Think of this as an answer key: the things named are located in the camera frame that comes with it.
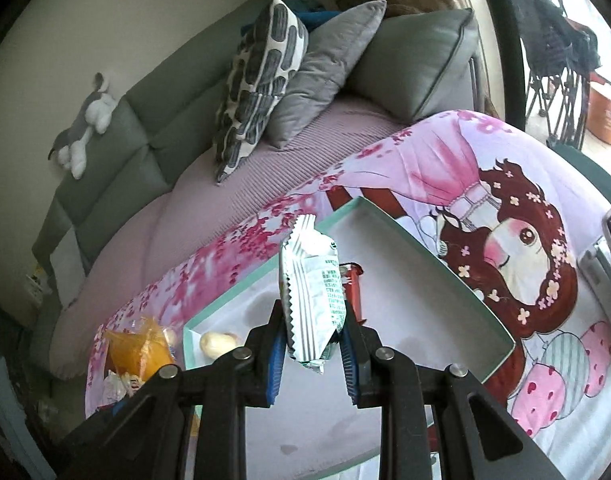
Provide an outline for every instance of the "gray and white plush toy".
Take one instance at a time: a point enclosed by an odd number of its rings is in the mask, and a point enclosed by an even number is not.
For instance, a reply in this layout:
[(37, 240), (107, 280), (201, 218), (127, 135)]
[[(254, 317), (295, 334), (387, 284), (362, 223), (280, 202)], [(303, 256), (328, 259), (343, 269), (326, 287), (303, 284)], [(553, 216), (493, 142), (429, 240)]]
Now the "gray and white plush toy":
[(59, 164), (81, 178), (88, 162), (85, 147), (96, 130), (101, 135), (108, 129), (116, 101), (108, 93), (109, 81), (101, 73), (94, 76), (94, 91), (83, 101), (72, 126), (63, 130), (54, 139), (49, 160), (56, 152)]

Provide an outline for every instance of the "orange package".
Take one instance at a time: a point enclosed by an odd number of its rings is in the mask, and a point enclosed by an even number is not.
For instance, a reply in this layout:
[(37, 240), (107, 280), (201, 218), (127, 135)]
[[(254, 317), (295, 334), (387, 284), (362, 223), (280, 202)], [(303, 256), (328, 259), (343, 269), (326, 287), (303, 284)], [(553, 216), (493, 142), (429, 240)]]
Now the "orange package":
[(162, 328), (152, 317), (143, 318), (138, 333), (106, 332), (115, 372), (128, 373), (145, 382), (163, 365), (173, 364)]

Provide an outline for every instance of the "green-gray pillow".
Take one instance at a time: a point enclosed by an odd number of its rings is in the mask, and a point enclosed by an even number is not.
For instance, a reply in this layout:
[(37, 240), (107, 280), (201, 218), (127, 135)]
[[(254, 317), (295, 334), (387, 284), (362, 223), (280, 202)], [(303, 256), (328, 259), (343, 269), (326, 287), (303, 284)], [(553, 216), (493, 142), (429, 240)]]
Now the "green-gray pillow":
[(241, 40), (216, 119), (218, 182), (256, 147), (269, 115), (301, 65), (307, 42), (305, 26), (281, 0), (272, 0)]
[(443, 111), (479, 46), (472, 9), (439, 10), (383, 20), (346, 88), (406, 124)]
[(272, 111), (264, 138), (282, 148), (327, 108), (376, 33), (387, 3), (368, 2), (313, 30), (301, 68)]

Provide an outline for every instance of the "metal bolt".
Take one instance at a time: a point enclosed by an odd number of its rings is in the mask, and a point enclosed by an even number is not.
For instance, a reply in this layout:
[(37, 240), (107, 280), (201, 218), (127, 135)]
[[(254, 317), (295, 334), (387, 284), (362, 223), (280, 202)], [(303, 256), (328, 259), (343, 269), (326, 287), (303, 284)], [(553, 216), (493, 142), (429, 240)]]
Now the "metal bolt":
[(239, 361), (245, 361), (252, 357), (252, 350), (247, 346), (239, 346), (239, 348), (232, 350), (232, 356)]
[(449, 370), (454, 377), (465, 377), (468, 373), (468, 369), (465, 365), (457, 363), (451, 364)]
[(159, 370), (159, 375), (162, 379), (173, 379), (178, 374), (178, 368), (175, 365), (165, 365)]
[(389, 361), (394, 357), (394, 350), (387, 348), (387, 346), (381, 346), (381, 348), (377, 348), (375, 355), (381, 361)]

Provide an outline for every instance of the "black and white pillow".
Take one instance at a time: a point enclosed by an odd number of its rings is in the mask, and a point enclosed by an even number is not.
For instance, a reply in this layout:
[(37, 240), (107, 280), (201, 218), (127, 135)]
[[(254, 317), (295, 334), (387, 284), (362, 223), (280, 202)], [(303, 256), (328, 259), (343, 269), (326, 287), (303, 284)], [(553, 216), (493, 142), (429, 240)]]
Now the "black and white pillow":
[(272, 0), (241, 40), (216, 118), (218, 182), (256, 147), (272, 110), (301, 65), (307, 39), (301, 20), (281, 0)]

